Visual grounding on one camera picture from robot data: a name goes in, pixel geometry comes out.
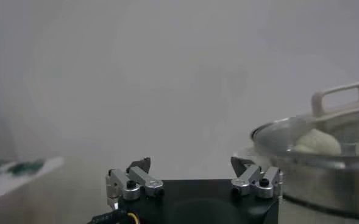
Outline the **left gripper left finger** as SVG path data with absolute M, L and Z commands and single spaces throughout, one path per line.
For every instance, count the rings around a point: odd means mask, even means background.
M 162 180 L 149 175 L 150 157 L 133 161 L 125 171 L 110 169 L 105 176 L 107 205 L 116 210 L 120 199 L 126 202 L 137 201 L 144 191 L 147 197 L 161 198 L 165 193 Z

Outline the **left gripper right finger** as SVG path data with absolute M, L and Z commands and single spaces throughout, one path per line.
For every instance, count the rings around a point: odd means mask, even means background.
M 232 189 L 240 196 L 254 194 L 257 198 L 270 199 L 283 195 L 283 172 L 274 166 L 264 171 L 252 160 L 232 156 L 230 162 L 236 177 L 231 180 Z

